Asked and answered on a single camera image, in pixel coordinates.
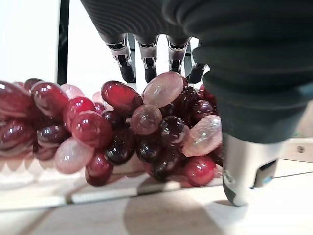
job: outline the dark red grape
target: dark red grape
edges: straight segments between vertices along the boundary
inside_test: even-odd
[[[179,168],[182,154],[176,149],[165,149],[164,153],[152,163],[152,174],[156,180],[165,181]]]
[[[205,89],[203,97],[204,100],[209,101],[210,104],[212,104],[213,108],[216,108],[216,98],[211,92]]]
[[[176,116],[168,116],[162,120],[159,126],[163,142],[168,146],[179,146],[188,135],[188,128],[182,119]]]
[[[223,144],[221,143],[216,149],[214,149],[209,156],[213,159],[213,161],[220,166],[223,166],[224,158],[222,156],[223,152]]]
[[[179,117],[187,116],[198,100],[198,93],[193,87],[184,87],[180,95],[173,101]]]
[[[71,99],[63,109],[63,122],[67,130],[71,131],[73,119],[82,111],[96,111],[93,102],[86,97]]]
[[[86,166],[86,172],[90,177],[101,177],[103,180],[106,176],[109,179],[113,172],[113,165],[106,160],[103,151],[96,150],[93,158]]]
[[[192,117],[194,124],[199,122],[207,115],[213,114],[212,105],[206,100],[199,100],[192,109]]]
[[[33,156],[41,161],[47,161],[54,157],[57,147],[55,148],[44,148],[38,144],[34,145]]]
[[[35,141],[35,130],[29,123],[13,120],[0,128],[0,155],[11,157],[26,151]]]
[[[185,167],[185,176],[192,186],[204,186],[213,180],[215,167],[215,163],[210,157],[191,157]]]
[[[26,82],[24,83],[24,89],[29,91],[29,93],[31,92],[32,87],[37,83],[37,82],[41,82],[41,79],[38,78],[30,78],[28,80],[26,80]]]
[[[174,116],[176,114],[176,108],[174,106],[174,104],[170,103],[162,108],[159,108],[161,113],[162,113],[162,117],[165,118],[167,116]]]
[[[11,83],[0,81],[0,116],[1,119],[26,118],[36,119],[40,112],[29,92]]]
[[[132,157],[134,149],[135,137],[131,129],[119,130],[115,132],[105,156],[113,165],[122,165]]]
[[[38,144],[44,148],[54,148],[62,144],[70,133],[62,125],[52,125],[37,131]]]
[[[146,163],[154,162],[159,157],[161,150],[159,140],[153,137],[142,138],[136,148],[138,158]]]
[[[113,130],[121,130],[126,126],[125,118],[115,110],[105,110],[101,116],[111,124]]]
[[[107,109],[107,108],[104,106],[104,104],[99,103],[99,102],[95,102],[94,105],[95,105],[95,107],[96,107],[96,112],[97,112],[98,114],[102,114],[102,112]]]
[[[198,91],[198,96],[199,96],[199,99],[204,99],[204,91],[203,90]]]
[[[31,95],[37,107],[46,116],[62,120],[62,110],[69,98],[58,84],[37,82],[31,89]]]
[[[71,130],[75,139],[92,148],[105,148],[112,139],[110,123],[95,111],[79,113],[72,121]]]
[[[143,104],[141,96],[133,88],[117,81],[108,81],[101,88],[101,96],[114,110],[130,115]]]

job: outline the grape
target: grape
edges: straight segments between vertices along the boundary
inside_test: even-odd
[[[54,157],[57,147],[55,148],[44,148],[39,146],[38,144],[34,145],[33,156],[41,161],[47,161]]]
[[[182,76],[176,72],[165,72],[154,78],[142,93],[145,104],[158,108],[172,103],[182,91],[184,82]]]
[[[167,177],[174,174],[179,168],[182,154],[176,149],[165,149],[164,153],[152,163],[152,174],[156,180],[165,181]]]
[[[24,83],[24,89],[29,91],[29,93],[31,92],[32,87],[37,83],[37,82],[41,82],[41,79],[38,78],[30,78],[28,79],[25,83]]]
[[[204,91],[203,90],[198,91],[198,96],[200,100],[204,99]]]
[[[162,113],[162,117],[165,118],[167,116],[174,116],[176,114],[176,108],[174,104],[170,103],[162,108],[160,108]]]
[[[154,105],[142,105],[137,108],[131,119],[131,129],[140,135],[148,135],[157,130],[162,113]]]
[[[212,106],[216,108],[216,98],[211,92],[204,89],[203,97],[204,97],[204,100],[209,101],[210,104],[212,104]]]
[[[141,96],[133,88],[124,83],[109,81],[103,84],[101,96],[114,110],[123,115],[130,115],[142,105]]]
[[[1,119],[11,117],[36,119],[39,113],[29,92],[8,82],[0,81]]]
[[[111,124],[113,130],[120,130],[126,127],[124,117],[115,110],[104,111],[101,116]]]
[[[62,110],[69,98],[61,87],[51,82],[37,82],[31,89],[37,107],[46,115],[62,120]]]
[[[26,151],[35,141],[35,131],[23,120],[1,124],[0,155],[12,157]]]
[[[213,113],[212,105],[206,100],[199,100],[192,109],[194,123],[199,122],[202,118]]]
[[[217,115],[208,115],[190,130],[182,152],[186,157],[203,156],[218,147],[221,142],[221,118]]]
[[[161,150],[160,142],[153,137],[143,138],[136,148],[138,158],[146,163],[154,162],[159,157]]]
[[[54,155],[56,169],[63,174],[73,174],[90,162],[93,153],[93,148],[70,137],[60,145]]]
[[[188,127],[176,116],[164,118],[160,123],[159,130],[163,142],[168,146],[181,145],[189,134]]]
[[[112,139],[112,128],[95,111],[79,113],[71,124],[73,136],[81,143],[92,148],[105,148]]]
[[[102,103],[99,102],[95,102],[94,105],[96,107],[96,112],[98,114],[102,114],[102,112],[107,109]]]
[[[86,171],[91,177],[106,175],[109,179],[113,172],[113,165],[106,160],[103,151],[96,150],[93,158],[86,166]]]
[[[106,151],[106,158],[113,165],[122,165],[131,157],[135,149],[135,137],[131,129],[115,132],[112,143]]]
[[[185,176],[192,186],[204,186],[213,180],[215,163],[207,156],[192,157],[185,167]]]
[[[63,109],[63,122],[68,131],[71,131],[73,119],[82,111],[96,111],[93,102],[86,97],[76,97],[71,99]]]
[[[189,83],[188,83],[187,78],[185,78],[184,76],[181,76],[181,78],[182,78],[182,82],[184,83],[184,87],[188,87]]]
[[[61,89],[62,91],[65,92],[65,94],[67,94],[69,99],[74,99],[76,97],[84,97],[84,93],[76,86],[71,85],[71,84],[63,84],[61,85]]]
[[[204,91],[204,89],[205,89],[205,86],[204,86],[204,84],[202,83],[202,85],[199,87],[199,91]]]
[[[62,125],[52,125],[37,131],[38,144],[44,148],[54,148],[62,144],[70,133]]]

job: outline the pink grape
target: pink grape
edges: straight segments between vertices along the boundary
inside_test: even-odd
[[[105,148],[112,139],[112,128],[107,120],[95,111],[79,113],[71,124],[74,138],[92,148]]]
[[[158,108],[172,103],[181,93],[184,82],[182,76],[176,72],[165,72],[148,83],[142,93],[145,104]]]
[[[161,111],[154,105],[142,105],[137,108],[131,119],[131,129],[140,135],[149,135],[157,130],[162,120]]]
[[[80,144],[74,137],[64,141],[54,155],[56,169],[63,174],[73,174],[85,167],[94,149]]]

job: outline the table surface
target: table surface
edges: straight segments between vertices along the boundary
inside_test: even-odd
[[[56,81],[59,6],[59,0],[0,2],[2,79],[13,82],[37,77]],[[140,91],[146,83],[138,51],[136,86]],[[168,70],[164,37],[160,38],[158,51],[160,74]],[[78,85],[91,97],[106,80],[112,79],[122,79],[116,62],[80,1],[72,0],[68,82]],[[101,188],[87,186],[82,179],[64,184],[51,181],[50,185],[37,182],[30,188],[21,187],[9,193],[0,188],[2,203],[10,198],[12,204],[28,202],[40,207],[1,211],[0,235],[312,234],[312,172],[312,163],[280,160],[277,178],[249,207],[239,208],[229,205],[220,182],[210,187],[181,190],[177,182],[169,182],[157,187],[158,191],[170,192],[143,195],[155,192],[150,188],[138,193],[147,175],[127,177]],[[43,199],[41,204],[36,204],[40,199]]]

